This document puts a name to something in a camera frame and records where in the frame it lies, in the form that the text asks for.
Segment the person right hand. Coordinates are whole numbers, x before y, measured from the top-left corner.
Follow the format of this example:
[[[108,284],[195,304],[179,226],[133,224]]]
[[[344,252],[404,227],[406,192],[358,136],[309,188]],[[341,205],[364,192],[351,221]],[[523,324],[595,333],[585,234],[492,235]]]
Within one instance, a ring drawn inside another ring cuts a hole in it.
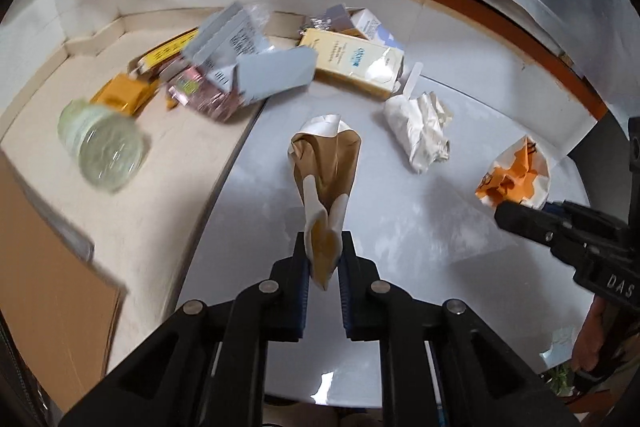
[[[603,317],[606,301],[601,297],[594,297],[588,314],[580,330],[570,360],[574,372],[592,371],[599,361],[599,352],[604,343]]]

